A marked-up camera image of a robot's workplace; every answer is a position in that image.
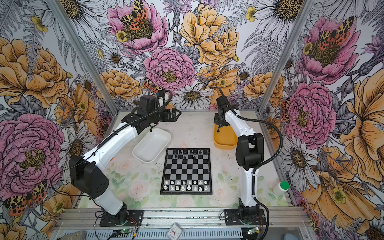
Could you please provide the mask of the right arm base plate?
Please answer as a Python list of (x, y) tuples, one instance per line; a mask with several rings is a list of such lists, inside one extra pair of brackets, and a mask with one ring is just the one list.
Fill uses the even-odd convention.
[(241, 216), (238, 209), (225, 209), (225, 223), (227, 226), (265, 226), (266, 214), (260, 209), (257, 214)]

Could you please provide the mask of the aluminium front rail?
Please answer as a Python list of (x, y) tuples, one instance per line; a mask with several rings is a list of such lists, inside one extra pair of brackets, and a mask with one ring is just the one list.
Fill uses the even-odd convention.
[[(68, 209), (60, 215), (55, 230), (90, 230), (94, 227), (98, 208)], [(269, 207), (270, 227), (310, 227), (310, 220), (302, 207)], [(177, 223), (183, 228), (225, 227), (230, 215), (221, 208), (147, 208), (142, 227), (166, 229)]]

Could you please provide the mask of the small white clock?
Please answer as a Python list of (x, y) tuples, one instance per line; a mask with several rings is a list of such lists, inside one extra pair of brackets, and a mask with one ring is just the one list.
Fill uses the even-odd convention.
[(169, 240), (179, 240), (183, 235), (183, 229), (177, 224), (173, 223), (167, 231)]

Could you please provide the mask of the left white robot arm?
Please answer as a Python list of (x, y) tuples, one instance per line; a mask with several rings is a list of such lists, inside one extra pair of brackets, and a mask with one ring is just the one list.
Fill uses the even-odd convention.
[(126, 115), (118, 127), (96, 147), (69, 160), (71, 184), (87, 194), (103, 211), (103, 219), (112, 226), (123, 226), (129, 220), (127, 205), (109, 187), (104, 174), (113, 157), (143, 130), (160, 122), (176, 122), (181, 111), (167, 109), (172, 92), (163, 90), (155, 96), (140, 97), (139, 106)]

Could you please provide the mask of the white bottle green cap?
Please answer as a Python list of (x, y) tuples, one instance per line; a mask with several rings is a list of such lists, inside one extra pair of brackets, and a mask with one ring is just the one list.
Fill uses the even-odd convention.
[(276, 196), (281, 196), (290, 189), (290, 184), (287, 181), (281, 181), (273, 187), (273, 193)]

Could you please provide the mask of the yellow plastic tray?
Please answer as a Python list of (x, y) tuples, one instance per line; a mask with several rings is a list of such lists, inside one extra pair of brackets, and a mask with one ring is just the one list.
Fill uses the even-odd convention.
[(230, 126), (219, 128), (214, 125), (214, 145), (218, 149), (233, 150), (237, 146), (238, 137)]

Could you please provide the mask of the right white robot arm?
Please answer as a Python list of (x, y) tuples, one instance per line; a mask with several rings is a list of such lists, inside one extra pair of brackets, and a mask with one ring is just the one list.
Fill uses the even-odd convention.
[(238, 137), (235, 157), (243, 173), (238, 214), (240, 222), (248, 224), (261, 215), (260, 204), (255, 199), (258, 167), (264, 160), (264, 137), (246, 123), (226, 96), (218, 97), (217, 105), (214, 124), (219, 128), (231, 127)]

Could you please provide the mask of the white plastic tray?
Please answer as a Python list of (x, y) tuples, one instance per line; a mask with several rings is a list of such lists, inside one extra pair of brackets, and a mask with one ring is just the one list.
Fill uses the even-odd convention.
[(171, 141), (171, 134), (162, 129), (152, 129), (133, 149), (133, 157), (143, 163), (154, 162)]

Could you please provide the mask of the black and silver chessboard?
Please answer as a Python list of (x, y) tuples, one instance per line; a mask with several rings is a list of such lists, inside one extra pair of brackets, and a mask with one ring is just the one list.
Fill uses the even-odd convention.
[(161, 195), (212, 195), (209, 148), (167, 148)]

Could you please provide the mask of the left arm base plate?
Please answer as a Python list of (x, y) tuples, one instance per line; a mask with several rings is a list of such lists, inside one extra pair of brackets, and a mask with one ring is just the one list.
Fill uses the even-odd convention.
[(100, 227), (140, 227), (144, 212), (144, 210), (126, 210), (125, 213), (115, 216), (105, 212), (100, 220)]

